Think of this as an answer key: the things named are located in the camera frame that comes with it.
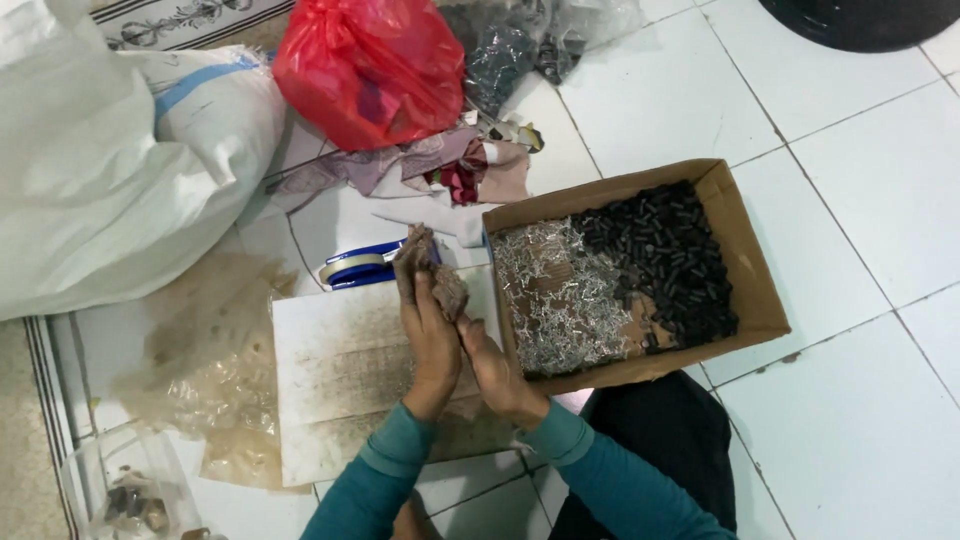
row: dirty white board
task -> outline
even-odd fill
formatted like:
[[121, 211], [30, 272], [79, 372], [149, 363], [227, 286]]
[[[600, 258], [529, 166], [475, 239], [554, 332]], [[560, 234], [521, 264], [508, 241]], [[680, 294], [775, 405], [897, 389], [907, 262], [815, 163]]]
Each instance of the dirty white board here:
[[[487, 331], [500, 343], [492, 268], [457, 273], [470, 295], [467, 315], [487, 319]], [[336, 478], [406, 394], [415, 360], [399, 312], [395, 282], [274, 302], [283, 485]], [[475, 408], [478, 393], [465, 359], [448, 409]], [[491, 444], [475, 433], [464, 437], [460, 424], [446, 458], [479, 454]]]

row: metal shavings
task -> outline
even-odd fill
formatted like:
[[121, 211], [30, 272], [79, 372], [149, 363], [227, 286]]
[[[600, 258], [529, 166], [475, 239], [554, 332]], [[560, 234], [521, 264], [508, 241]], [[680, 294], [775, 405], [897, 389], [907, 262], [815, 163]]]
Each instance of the metal shavings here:
[[619, 271], [588, 254], [570, 218], [491, 234], [497, 277], [512, 314], [516, 353], [527, 376], [553, 377], [626, 357], [613, 297]]

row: white tile floor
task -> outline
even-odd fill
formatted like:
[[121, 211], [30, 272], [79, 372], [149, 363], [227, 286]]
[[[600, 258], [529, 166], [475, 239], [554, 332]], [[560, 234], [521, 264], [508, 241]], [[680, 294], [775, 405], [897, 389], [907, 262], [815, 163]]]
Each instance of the white tile floor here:
[[[756, 0], [641, 5], [649, 26], [585, 57], [559, 92], [531, 77], [509, 104], [547, 142], [531, 191], [726, 159], [794, 329], [687, 368], [736, 427], [740, 537], [960, 538], [960, 25], [856, 55], [796, 37]], [[292, 118], [275, 176], [330, 150]], [[338, 188], [292, 218], [254, 198], [223, 249], [284, 258], [310, 294], [324, 258], [404, 231]], [[446, 244], [460, 266], [487, 262]], [[54, 331], [82, 342], [70, 361], [86, 380], [66, 386], [83, 436], [125, 420], [108, 384], [139, 359], [149, 322], [132, 305], [74, 317], [77, 331], [65, 316]], [[178, 445], [189, 474], [199, 457]], [[294, 539], [317, 503], [194, 480], [231, 540]], [[545, 539], [566, 494], [556, 471], [513, 452], [430, 465], [419, 487], [448, 540]]]

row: white sack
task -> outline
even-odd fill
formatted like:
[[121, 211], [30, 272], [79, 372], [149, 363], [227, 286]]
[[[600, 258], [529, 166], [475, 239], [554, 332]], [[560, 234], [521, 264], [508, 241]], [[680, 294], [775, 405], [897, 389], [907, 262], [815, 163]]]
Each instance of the white sack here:
[[[0, 320], [171, 281], [239, 215], [283, 128], [244, 48], [114, 53], [84, 5], [0, 2]], [[234, 66], [190, 77], [214, 64]], [[173, 104], [156, 125], [155, 98]]]

